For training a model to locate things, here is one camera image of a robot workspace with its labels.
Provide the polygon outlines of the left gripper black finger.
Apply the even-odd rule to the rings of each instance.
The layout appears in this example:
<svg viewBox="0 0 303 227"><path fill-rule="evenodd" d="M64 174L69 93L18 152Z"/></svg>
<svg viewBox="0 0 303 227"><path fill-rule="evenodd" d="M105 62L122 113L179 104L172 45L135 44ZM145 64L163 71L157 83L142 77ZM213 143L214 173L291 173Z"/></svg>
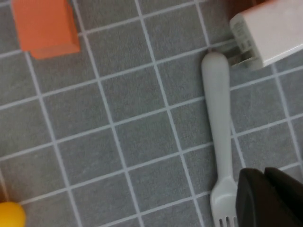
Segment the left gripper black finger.
<svg viewBox="0 0 303 227"><path fill-rule="evenodd" d="M240 171L236 214L240 227L301 227L303 184L283 171Z"/></svg>

